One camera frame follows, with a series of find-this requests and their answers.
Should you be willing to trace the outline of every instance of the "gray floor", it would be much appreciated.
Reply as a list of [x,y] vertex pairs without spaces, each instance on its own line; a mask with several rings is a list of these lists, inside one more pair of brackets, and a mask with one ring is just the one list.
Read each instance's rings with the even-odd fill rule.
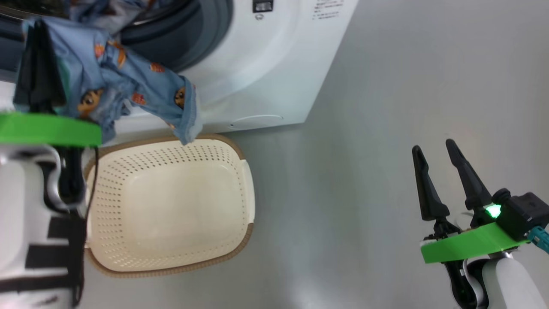
[[[82,308],[454,308],[445,270],[419,252],[432,225],[411,148],[453,214],[465,209],[448,137],[491,192],[549,200],[548,13],[542,0],[363,0],[307,122],[230,134],[257,196],[245,250],[161,278],[87,264]],[[549,256],[515,256],[548,297]]]

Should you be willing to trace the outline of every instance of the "washing machine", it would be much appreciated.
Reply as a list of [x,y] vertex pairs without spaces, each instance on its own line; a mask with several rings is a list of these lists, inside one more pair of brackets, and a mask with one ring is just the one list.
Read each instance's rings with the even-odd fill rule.
[[[23,50],[20,20],[61,15],[33,0],[0,5],[0,104],[10,107]],[[302,123],[315,101],[358,0],[174,0],[121,33],[122,43],[185,75],[198,90],[204,132]],[[166,129],[140,108],[119,135]]]

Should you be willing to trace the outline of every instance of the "green tape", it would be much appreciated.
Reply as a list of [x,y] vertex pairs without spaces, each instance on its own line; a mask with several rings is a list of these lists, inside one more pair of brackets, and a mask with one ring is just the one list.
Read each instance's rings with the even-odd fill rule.
[[527,243],[516,242],[497,223],[490,223],[421,247],[426,264],[465,260],[501,252]]
[[0,144],[100,146],[101,128],[56,115],[0,113]]

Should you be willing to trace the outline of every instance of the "washing machine door opening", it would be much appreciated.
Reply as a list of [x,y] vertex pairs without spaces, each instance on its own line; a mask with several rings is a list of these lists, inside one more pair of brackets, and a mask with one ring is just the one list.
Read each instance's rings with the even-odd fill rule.
[[[0,73],[15,72],[23,52],[21,20],[63,14],[63,0],[0,0]],[[153,62],[179,72],[210,54],[224,38],[232,17],[232,0],[174,0],[140,15],[121,32],[122,44]],[[15,74],[0,74],[14,81]]]

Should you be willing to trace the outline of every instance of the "laundry basket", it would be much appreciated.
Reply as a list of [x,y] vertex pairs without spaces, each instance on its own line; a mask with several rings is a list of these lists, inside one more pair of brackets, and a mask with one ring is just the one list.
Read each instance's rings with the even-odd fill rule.
[[[94,170],[92,160],[89,189]],[[238,254],[254,215],[250,169],[223,136],[186,146],[167,137],[102,148],[86,256],[118,278],[190,271]]]

